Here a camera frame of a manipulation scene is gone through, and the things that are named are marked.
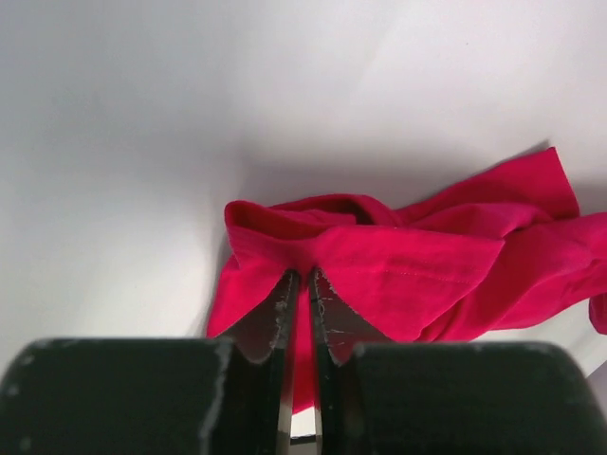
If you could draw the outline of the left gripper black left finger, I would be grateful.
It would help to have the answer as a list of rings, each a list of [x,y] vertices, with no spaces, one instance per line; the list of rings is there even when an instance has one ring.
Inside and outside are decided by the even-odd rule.
[[[214,338],[55,338],[1,381],[5,454],[285,454],[300,278]]]

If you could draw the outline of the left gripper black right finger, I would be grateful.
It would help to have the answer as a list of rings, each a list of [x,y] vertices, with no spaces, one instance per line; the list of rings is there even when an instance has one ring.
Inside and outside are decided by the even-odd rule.
[[[397,343],[310,279],[321,454],[602,454],[583,373],[541,342]]]

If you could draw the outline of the crimson red t shirt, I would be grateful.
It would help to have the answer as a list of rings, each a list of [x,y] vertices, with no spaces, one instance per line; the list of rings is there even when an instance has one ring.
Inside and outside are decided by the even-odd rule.
[[[336,293],[398,342],[469,341],[523,329],[582,300],[606,330],[606,216],[582,215],[555,148],[521,155],[392,209],[327,194],[226,205],[231,254],[207,333],[220,335],[288,269],[319,268]]]

